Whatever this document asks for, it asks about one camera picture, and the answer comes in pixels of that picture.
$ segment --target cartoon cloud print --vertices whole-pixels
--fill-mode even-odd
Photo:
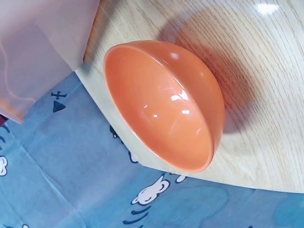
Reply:
[[[170,182],[168,180],[163,180],[164,174],[153,184],[143,189],[140,193],[138,193],[137,197],[133,199],[131,204],[140,204],[142,206],[151,203],[155,200],[159,194],[166,191],[170,186]]]
[[[7,171],[6,171],[6,166],[8,165],[8,161],[6,160],[5,157],[0,157],[0,176],[5,176]]]

